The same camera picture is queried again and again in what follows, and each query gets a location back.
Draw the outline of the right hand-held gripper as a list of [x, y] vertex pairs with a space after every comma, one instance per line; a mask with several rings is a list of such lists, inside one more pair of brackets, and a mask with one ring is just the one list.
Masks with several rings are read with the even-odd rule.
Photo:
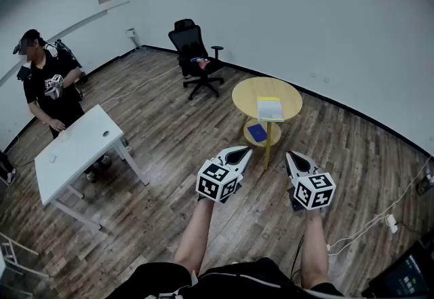
[[329, 206], [336, 190], [330, 173], [318, 172], [316, 162], [297, 151], [285, 154], [285, 164], [293, 185], [288, 192], [294, 212]]

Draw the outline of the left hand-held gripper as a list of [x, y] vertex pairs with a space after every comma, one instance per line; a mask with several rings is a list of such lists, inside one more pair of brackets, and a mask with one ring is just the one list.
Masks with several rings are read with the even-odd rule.
[[200, 197], [225, 203], [241, 188], [251, 156], [250, 147], [233, 146], [223, 149], [218, 157], [206, 160], [197, 175], [196, 192]]

